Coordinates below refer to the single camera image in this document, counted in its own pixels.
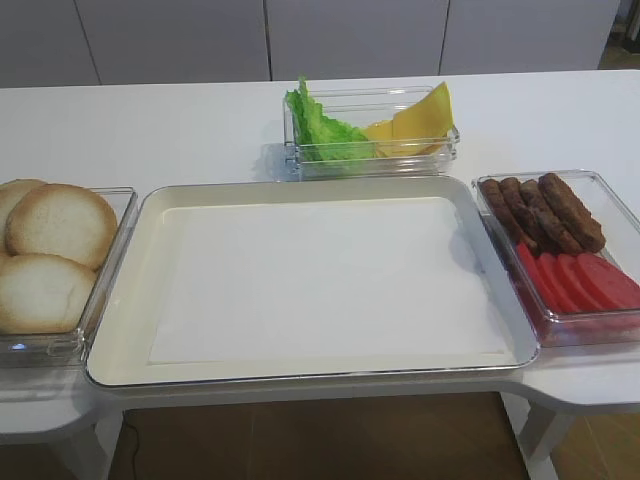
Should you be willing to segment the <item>clear patty tomato container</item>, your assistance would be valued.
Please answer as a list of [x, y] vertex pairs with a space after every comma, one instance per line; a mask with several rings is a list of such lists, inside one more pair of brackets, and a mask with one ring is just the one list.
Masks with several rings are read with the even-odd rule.
[[538, 295], [518, 257], [517, 244], [510, 240], [479, 188], [479, 184], [485, 180], [493, 179], [500, 182], [507, 177], [515, 177], [521, 184], [528, 180], [535, 180], [538, 183], [538, 179], [546, 173], [556, 173], [564, 180], [602, 226], [602, 232], [606, 238], [605, 247], [598, 253], [586, 250], [583, 253], [603, 258], [639, 285], [639, 221], [599, 174], [583, 170], [567, 170], [489, 175], [476, 179], [473, 187], [477, 192], [482, 219], [503, 259], [514, 289], [524, 305], [540, 344], [545, 347], [558, 347], [638, 340], [639, 307], [616, 310], [604, 308], [602, 311], [579, 313], [550, 311]]

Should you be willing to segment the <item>brown patty leftmost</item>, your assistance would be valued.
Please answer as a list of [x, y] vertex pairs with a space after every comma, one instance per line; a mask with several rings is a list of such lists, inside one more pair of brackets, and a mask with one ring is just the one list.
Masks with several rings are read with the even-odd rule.
[[479, 184], [479, 188], [487, 205], [504, 227], [510, 240], [515, 244], [523, 243], [529, 248], [531, 253], [538, 253], [539, 248], [537, 242], [534, 241], [517, 222], [500, 190], [499, 182], [493, 179], [485, 180]]

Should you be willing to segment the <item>yellow cheese slice flat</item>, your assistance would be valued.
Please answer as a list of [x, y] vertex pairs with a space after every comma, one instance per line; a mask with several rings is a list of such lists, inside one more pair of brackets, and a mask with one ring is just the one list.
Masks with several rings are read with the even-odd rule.
[[441, 138], [432, 139], [396, 139], [393, 137], [393, 122], [384, 120], [373, 123], [362, 130], [371, 142], [379, 156], [383, 157], [411, 157], [429, 155], [442, 148]]

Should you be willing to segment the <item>brown patty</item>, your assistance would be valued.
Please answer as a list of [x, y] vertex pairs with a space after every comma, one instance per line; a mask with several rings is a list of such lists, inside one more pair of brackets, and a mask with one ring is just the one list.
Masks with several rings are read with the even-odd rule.
[[538, 179], [538, 186], [555, 215], [584, 250], [598, 253], [605, 247], [601, 224], [564, 180], [556, 173], [546, 173]]
[[493, 179], [485, 180], [479, 184], [479, 188], [487, 205], [504, 227], [510, 240], [515, 244], [523, 243], [529, 248], [531, 253], [538, 253], [539, 248], [537, 242], [534, 241], [517, 222], [500, 190], [499, 182]]
[[520, 193], [521, 182], [515, 177], [507, 177], [499, 182], [501, 193], [512, 215], [523, 231], [536, 244], [531, 247], [535, 256], [543, 252], [557, 254], [557, 245], [548, 237], [538, 223], [533, 211], [524, 201]]
[[534, 214], [541, 229], [552, 242], [551, 250], [554, 253], [578, 255], [584, 252], [580, 243], [549, 206], [535, 180], [528, 180], [522, 183], [520, 185], [520, 194]]

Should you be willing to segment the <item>green lettuce leaf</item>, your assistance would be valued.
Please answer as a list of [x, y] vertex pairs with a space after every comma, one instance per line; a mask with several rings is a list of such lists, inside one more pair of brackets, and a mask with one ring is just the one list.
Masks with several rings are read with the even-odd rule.
[[374, 145], [360, 128], [327, 116], [324, 106], [307, 87], [306, 78], [298, 88], [288, 91], [286, 103], [292, 112], [296, 142], [304, 146], [305, 160], [333, 162], [373, 158]]

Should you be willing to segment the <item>bun half front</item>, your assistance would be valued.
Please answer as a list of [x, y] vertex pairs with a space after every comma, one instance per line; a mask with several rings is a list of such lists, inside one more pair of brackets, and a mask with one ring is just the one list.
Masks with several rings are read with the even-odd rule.
[[79, 323], [97, 275], [49, 254], [7, 258], [1, 266], [1, 332], [58, 334]]

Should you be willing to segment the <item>bun half rear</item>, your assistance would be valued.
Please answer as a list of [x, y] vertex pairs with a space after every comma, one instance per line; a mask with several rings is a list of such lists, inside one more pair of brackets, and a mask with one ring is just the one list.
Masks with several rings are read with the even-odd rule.
[[0, 191], [0, 249], [2, 254], [8, 252], [5, 242], [6, 224], [14, 207], [31, 190], [44, 185], [39, 179], [15, 179], [3, 183]]

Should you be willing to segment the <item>yellow cheese slice upright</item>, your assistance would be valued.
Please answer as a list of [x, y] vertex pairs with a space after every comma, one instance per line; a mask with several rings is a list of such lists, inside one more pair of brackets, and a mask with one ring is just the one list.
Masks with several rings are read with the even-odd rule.
[[392, 137], [394, 140], [441, 138], [453, 125], [450, 92], [447, 83], [441, 82], [422, 100], [394, 115]]

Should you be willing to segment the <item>red tomato slice leftmost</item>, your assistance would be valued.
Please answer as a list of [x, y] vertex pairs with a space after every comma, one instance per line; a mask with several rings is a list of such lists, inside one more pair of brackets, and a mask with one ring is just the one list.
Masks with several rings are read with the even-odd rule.
[[554, 293], [543, 280], [534, 256], [531, 254], [528, 246], [524, 242], [520, 242], [516, 246], [516, 252], [527, 274], [529, 275], [533, 285], [535, 286], [538, 295], [546, 305], [546, 307], [555, 313], [564, 313], [564, 309], [557, 301]]

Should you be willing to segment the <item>clear lettuce cheese container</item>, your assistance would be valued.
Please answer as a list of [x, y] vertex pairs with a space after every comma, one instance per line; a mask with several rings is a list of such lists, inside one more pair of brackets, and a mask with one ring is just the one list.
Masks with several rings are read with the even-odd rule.
[[[363, 130], [367, 126], [393, 120], [394, 115], [416, 104], [435, 87], [389, 87], [347, 90], [313, 90], [310, 94], [324, 106], [327, 116]], [[449, 170], [457, 155], [460, 134], [455, 126], [441, 137], [442, 148], [429, 155], [383, 157], [375, 156], [351, 161], [306, 161], [304, 146], [296, 142], [292, 112], [285, 97], [284, 151], [285, 163], [291, 174], [300, 180], [320, 180], [365, 176], [437, 175]]]

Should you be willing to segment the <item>bun half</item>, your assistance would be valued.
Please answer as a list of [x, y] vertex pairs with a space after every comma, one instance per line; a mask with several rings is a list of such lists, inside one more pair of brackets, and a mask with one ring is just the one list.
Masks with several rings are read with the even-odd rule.
[[1, 266], [1, 332], [58, 334], [79, 323], [97, 275], [49, 254], [7, 258]]
[[2, 254], [8, 252], [5, 242], [6, 224], [14, 207], [31, 190], [44, 185], [39, 179], [15, 179], [3, 183], [0, 191], [0, 249]]

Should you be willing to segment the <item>clear bun container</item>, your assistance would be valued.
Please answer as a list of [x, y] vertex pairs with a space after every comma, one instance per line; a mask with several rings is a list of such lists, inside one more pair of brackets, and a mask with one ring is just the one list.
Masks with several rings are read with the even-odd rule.
[[[58, 334], [3, 334], [1, 365], [4, 368], [29, 368], [74, 365], [79, 363], [104, 309], [108, 292], [129, 242], [137, 215], [138, 195], [131, 187], [89, 189], [102, 196], [115, 211], [118, 228], [102, 266], [94, 271], [95, 285], [77, 326]], [[17, 255], [1, 253], [4, 261]]]

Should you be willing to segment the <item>white paper liner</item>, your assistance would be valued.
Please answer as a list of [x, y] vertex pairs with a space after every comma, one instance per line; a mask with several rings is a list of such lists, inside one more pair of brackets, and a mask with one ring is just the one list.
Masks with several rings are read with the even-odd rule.
[[444, 198], [173, 208], [156, 362], [504, 353]]

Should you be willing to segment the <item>brown patty rightmost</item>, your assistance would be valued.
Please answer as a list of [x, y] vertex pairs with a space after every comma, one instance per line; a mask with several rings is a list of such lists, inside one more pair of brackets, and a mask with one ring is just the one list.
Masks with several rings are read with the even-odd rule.
[[538, 186], [555, 215], [584, 250], [598, 253], [605, 247], [601, 224], [564, 180], [556, 173], [546, 173], [538, 179]]

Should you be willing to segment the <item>bun half toasted edge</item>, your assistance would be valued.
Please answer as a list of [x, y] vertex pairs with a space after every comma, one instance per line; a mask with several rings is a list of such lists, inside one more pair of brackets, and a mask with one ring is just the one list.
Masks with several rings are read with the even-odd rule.
[[13, 255], [57, 255], [96, 271], [117, 228], [115, 211], [99, 194], [49, 183], [29, 191], [10, 211], [4, 241]]

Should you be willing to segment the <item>red tomato slice rightmost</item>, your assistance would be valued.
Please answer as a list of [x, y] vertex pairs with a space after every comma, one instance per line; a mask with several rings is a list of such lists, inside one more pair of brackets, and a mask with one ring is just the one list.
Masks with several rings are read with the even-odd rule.
[[601, 257], [576, 257], [576, 274], [583, 288], [605, 309], [637, 309], [639, 285]]

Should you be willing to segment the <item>white serving tray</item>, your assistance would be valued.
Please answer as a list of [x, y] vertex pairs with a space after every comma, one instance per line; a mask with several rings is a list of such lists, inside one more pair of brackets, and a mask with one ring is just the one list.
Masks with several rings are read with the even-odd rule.
[[[498, 313], [504, 353], [156, 362], [151, 350], [170, 287], [175, 234], [161, 229], [173, 208], [444, 198], [451, 201]], [[319, 379], [385, 374], [511, 370], [531, 363], [539, 343], [469, 188], [449, 176], [301, 183], [167, 186], [143, 201], [86, 361], [104, 387]]]

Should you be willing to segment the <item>red tomato slice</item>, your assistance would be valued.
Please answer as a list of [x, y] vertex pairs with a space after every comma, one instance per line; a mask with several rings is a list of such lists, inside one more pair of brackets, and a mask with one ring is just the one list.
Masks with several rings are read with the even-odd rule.
[[537, 258], [536, 263], [541, 277], [545, 281], [558, 304], [559, 310], [562, 313], [581, 312], [579, 305], [572, 300], [566, 289], [563, 287], [561, 281], [556, 276], [556, 258], [550, 253], [545, 252]]
[[576, 274], [583, 288], [605, 309], [637, 309], [639, 285], [601, 257], [576, 257]]
[[567, 254], [557, 256], [555, 272], [563, 288], [581, 311], [602, 311], [603, 305], [583, 287], [575, 267], [575, 257]]
[[546, 307], [555, 313], [564, 313], [564, 309], [557, 301], [554, 293], [543, 280], [534, 256], [531, 254], [528, 246], [524, 242], [520, 242], [516, 246], [516, 252], [527, 274], [529, 275], [533, 285], [535, 286], [538, 295], [546, 305]]

